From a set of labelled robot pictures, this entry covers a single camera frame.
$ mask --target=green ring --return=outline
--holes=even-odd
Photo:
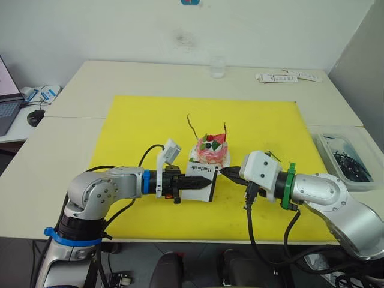
[[[283,207],[283,209],[286,209],[286,210],[289,209],[290,191],[292,187],[293,177],[295,177],[295,173],[296,173],[295,166],[296,166],[295,163],[290,164],[286,184],[284,187],[284,196],[283,196],[283,201],[281,202],[281,207]]]

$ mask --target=box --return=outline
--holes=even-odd
[[[384,187],[384,156],[362,127],[310,126],[309,130],[328,173],[349,191]]]

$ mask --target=white paper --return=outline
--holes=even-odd
[[[296,76],[284,74],[256,74],[260,83],[294,83],[298,81]]]
[[[283,69],[283,71],[288,72],[289,75],[294,75],[299,79],[315,81],[315,82],[322,82],[323,81],[323,79],[321,77],[313,75],[313,74],[308,74],[305,72],[299,72],[299,71],[288,70],[288,69]]]
[[[212,184],[202,189],[188,189],[181,193],[182,200],[198,200],[211,202],[213,198],[218,167],[211,164],[188,162],[186,176],[203,176],[212,181]]]

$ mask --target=black cable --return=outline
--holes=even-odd
[[[86,172],[91,172],[91,171],[100,170],[100,169],[112,169],[112,168],[116,168],[116,166],[102,165],[102,166],[96,166],[96,167],[90,168]]]
[[[40,103],[40,104],[29,104],[29,105],[26,105],[27,107],[29,107],[29,106],[37,106],[37,105],[39,105],[39,108],[40,108],[40,110],[41,110],[41,105],[52,105],[52,104],[48,104],[48,103]]]
[[[64,197],[64,201],[63,201],[63,203],[62,203],[62,206],[61,206],[59,219],[58,219],[58,221],[56,222],[56,225],[55,225],[55,231],[56,231],[56,232],[57,232],[57,230],[58,230],[58,228],[59,228],[61,218],[62,218],[62,216],[64,215],[64,208],[65,208],[65,206],[67,205],[68,201],[69,201],[69,197],[68,197],[68,194],[66,194],[65,197]]]
[[[110,217],[108,219],[108,221],[106,222],[106,224],[104,225],[103,227],[103,230],[102,231],[105,231],[108,227],[108,225],[114,220],[116,219],[121,213],[123,213],[125,210],[127,210],[129,207],[131,207],[134,203],[135,203],[136,199],[132,199],[132,201],[127,205],[125,206],[124,208],[120,209],[118,212],[116,212],[112,217]]]
[[[154,149],[155,147],[161,147],[162,150],[164,150],[164,145],[162,145],[162,144],[155,144],[155,145],[152,145],[151,147],[149,147],[149,148],[147,149],[147,151],[145,151],[143,157],[141,158],[141,160],[140,160],[140,162],[139,162],[139,167],[143,164],[143,161],[144,161],[146,155],[150,152],[150,150]]]
[[[24,102],[26,105],[28,105],[28,104],[31,104],[31,103],[46,103],[46,104],[48,104],[48,105],[51,105],[52,103],[51,102],[48,102],[48,101],[30,101],[30,102]]]
[[[113,274],[112,267],[110,265],[110,253],[108,253],[108,267],[111,274]]]
[[[248,203],[247,204],[248,234],[249,234],[249,237],[250,237],[251,246],[252,246],[254,252],[257,254],[257,256],[267,265],[271,265],[274,268],[280,268],[280,267],[287,266],[289,264],[293,264],[293,263],[297,262],[299,259],[303,258],[306,255],[318,253],[318,252],[321,252],[321,251],[335,249],[335,247],[332,247],[332,246],[313,246],[313,247],[310,247],[310,248],[306,249],[303,252],[300,252],[300,253],[290,257],[286,261],[282,261],[282,262],[272,262],[272,261],[269,261],[259,251],[259,249],[258,249],[258,247],[256,245],[256,242],[254,240],[253,225],[252,225],[252,213],[251,213],[251,211],[252,211],[251,210],[251,204]],[[333,269],[341,269],[341,268],[344,268],[346,266],[347,266],[347,264],[345,264],[345,265],[338,265],[338,266],[333,267]]]
[[[101,282],[103,282],[104,288],[108,288],[108,280],[103,269],[103,264],[101,262],[101,244],[96,245],[96,264],[98,268],[98,273],[100,274]]]
[[[347,274],[340,275],[335,278],[335,286],[340,288],[340,285],[343,285],[343,287],[348,287],[348,288],[363,288],[359,285],[356,285],[355,283],[352,283],[351,277],[348,277]]]
[[[379,285],[378,285],[378,284],[375,284],[375,283],[372,282],[372,281],[368,281],[367,278],[365,277],[366,274],[367,274],[368,272],[373,272],[373,271],[375,271],[375,270],[380,271],[380,272],[382,271],[381,268],[378,268],[378,269],[376,268],[376,269],[373,269],[373,270],[372,270],[372,269],[371,269],[371,265],[372,265],[372,263],[369,263],[369,264],[367,264],[367,265],[365,266],[364,269],[359,269],[359,270],[357,270],[356,272],[350,272],[350,273],[345,273],[344,275],[340,275],[340,276],[336,277],[336,279],[335,279],[335,283],[339,285],[339,283],[340,283],[341,280],[346,280],[346,281],[349,281],[349,282],[351,283],[351,285],[350,285],[349,287],[357,286],[357,285],[353,284],[353,283],[351,282],[351,280],[350,280],[351,278],[355,278],[355,279],[361,281],[363,287],[374,287],[374,288],[379,288]]]
[[[31,271],[31,277],[29,278],[29,286],[32,286],[32,281],[34,277],[34,272],[35,272],[35,245],[32,240],[32,271]]]
[[[296,212],[295,216],[292,218],[292,220],[288,224],[287,229],[286,229],[286,231],[284,233],[284,251],[285,251],[285,253],[286,253],[288,258],[292,257],[292,255],[291,255],[291,253],[289,251],[289,247],[288,247],[289,233],[290,233],[293,225],[295,225],[296,221],[299,219],[300,215],[301,215],[301,212],[300,212],[300,210],[298,210]],[[356,263],[345,263],[345,264],[336,265],[336,266],[331,267],[331,268],[326,268],[326,269],[321,269],[321,270],[313,270],[313,269],[310,269],[310,268],[302,266],[298,262],[295,262],[294,264],[300,270],[302,270],[302,271],[304,271],[306,273],[316,274],[316,275],[330,274],[330,273],[333,273],[333,272],[336,272],[336,271],[340,271],[342,269],[352,268],[352,267],[355,268],[356,266],[358,266]]]

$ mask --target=white table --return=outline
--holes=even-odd
[[[307,124],[362,125],[324,72],[313,71],[323,83],[262,85],[254,79],[262,71],[277,70],[228,68],[224,78],[213,79],[207,67],[86,62],[0,177],[0,236],[43,238],[44,228],[56,223],[68,184],[87,169],[116,94],[290,100]],[[383,195],[356,198],[384,218]]]
[[[112,99],[121,95],[296,101],[307,125],[353,125],[362,122],[324,71],[300,70],[324,79],[290,84],[263,84],[256,73],[280,69],[229,67],[223,78],[208,67],[88,61],[71,79],[46,116],[105,118]]]

